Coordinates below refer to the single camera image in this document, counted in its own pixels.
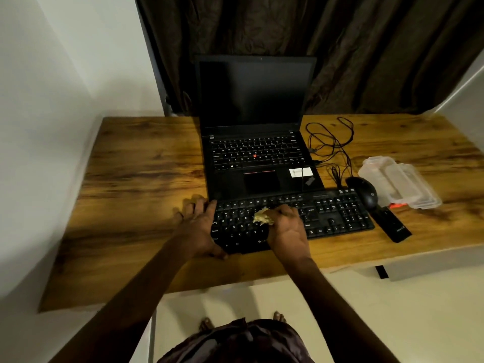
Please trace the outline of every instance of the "forearm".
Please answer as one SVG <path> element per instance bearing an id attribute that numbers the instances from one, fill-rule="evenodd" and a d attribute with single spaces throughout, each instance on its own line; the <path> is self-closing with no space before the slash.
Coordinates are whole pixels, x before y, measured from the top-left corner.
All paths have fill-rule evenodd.
<path id="1" fill-rule="evenodd" d="M 335 362 L 398 362 L 308 258 L 286 266 L 306 299 Z"/>
<path id="2" fill-rule="evenodd" d="M 189 256 L 167 242 L 51 360 L 129 362 L 161 297 Z"/>

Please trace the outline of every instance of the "laptop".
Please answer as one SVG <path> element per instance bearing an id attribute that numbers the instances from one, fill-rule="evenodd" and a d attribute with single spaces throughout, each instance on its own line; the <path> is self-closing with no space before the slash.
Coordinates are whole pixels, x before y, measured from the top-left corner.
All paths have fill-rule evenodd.
<path id="1" fill-rule="evenodd" d="M 316 58 L 196 56 L 209 199 L 323 190 L 299 132 Z"/>

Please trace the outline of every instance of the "laptop keyboard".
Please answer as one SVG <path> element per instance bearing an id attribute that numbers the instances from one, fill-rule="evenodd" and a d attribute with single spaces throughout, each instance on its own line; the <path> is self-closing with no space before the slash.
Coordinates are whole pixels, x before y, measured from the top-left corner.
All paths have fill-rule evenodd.
<path id="1" fill-rule="evenodd" d="M 263 207 L 275 208 L 280 204 L 298 209 L 308 239 L 375 228 L 356 192 L 342 189 L 219 201 L 211 236 L 229 254 L 268 250 L 269 226 L 252 220 Z"/>
<path id="2" fill-rule="evenodd" d="M 255 139 L 212 140 L 215 170 L 240 169 L 261 165 L 304 164 L 296 136 Z"/>

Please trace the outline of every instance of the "brown curtain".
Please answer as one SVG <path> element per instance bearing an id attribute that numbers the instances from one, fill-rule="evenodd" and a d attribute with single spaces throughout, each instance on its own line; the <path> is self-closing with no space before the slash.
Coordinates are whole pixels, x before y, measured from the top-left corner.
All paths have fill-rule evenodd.
<path id="1" fill-rule="evenodd" d="M 195 54 L 313 55 L 307 114 L 414 113 L 484 48 L 484 0 L 138 0 L 174 107 L 197 113 Z"/>

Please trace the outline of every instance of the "laptop screen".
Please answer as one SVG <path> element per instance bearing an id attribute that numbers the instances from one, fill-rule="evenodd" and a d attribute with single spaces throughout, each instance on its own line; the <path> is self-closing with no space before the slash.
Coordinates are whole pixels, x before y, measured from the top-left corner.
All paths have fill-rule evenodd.
<path id="1" fill-rule="evenodd" d="M 299 122 L 315 58 L 214 57 L 198 66 L 202 127 Z"/>

